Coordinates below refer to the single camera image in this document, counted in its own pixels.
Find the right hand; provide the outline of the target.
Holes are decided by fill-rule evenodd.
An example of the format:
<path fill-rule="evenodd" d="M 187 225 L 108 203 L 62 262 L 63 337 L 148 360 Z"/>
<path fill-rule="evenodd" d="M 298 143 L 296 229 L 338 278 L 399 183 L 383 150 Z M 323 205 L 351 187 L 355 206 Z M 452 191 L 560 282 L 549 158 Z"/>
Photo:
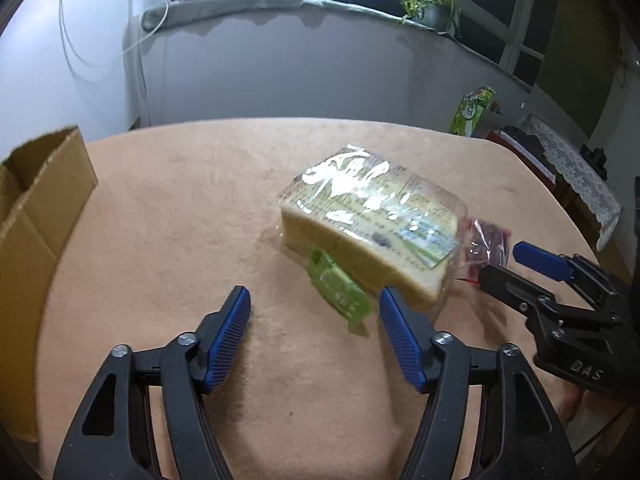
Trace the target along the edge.
<path fill-rule="evenodd" d="M 576 416 L 582 400 L 584 400 L 585 390 L 576 385 L 566 382 L 559 402 L 555 405 L 556 412 L 562 425 L 566 427 Z"/>

